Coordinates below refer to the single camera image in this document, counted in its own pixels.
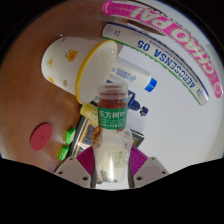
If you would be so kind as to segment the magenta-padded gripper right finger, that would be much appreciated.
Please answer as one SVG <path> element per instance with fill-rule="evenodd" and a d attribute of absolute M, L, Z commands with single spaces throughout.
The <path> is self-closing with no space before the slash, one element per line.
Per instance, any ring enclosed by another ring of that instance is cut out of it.
<path fill-rule="evenodd" d="M 157 181 L 169 172 L 156 157 L 147 157 L 137 148 L 132 148 L 129 157 L 128 184 L 140 188 Z"/>

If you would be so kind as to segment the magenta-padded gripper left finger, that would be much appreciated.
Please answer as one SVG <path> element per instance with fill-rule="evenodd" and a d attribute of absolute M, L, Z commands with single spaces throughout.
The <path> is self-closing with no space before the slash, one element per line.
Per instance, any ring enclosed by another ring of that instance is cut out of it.
<path fill-rule="evenodd" d="M 77 157 L 68 157 L 56 169 L 55 174 L 81 187 L 95 188 L 97 175 L 93 149 L 89 147 Z"/>

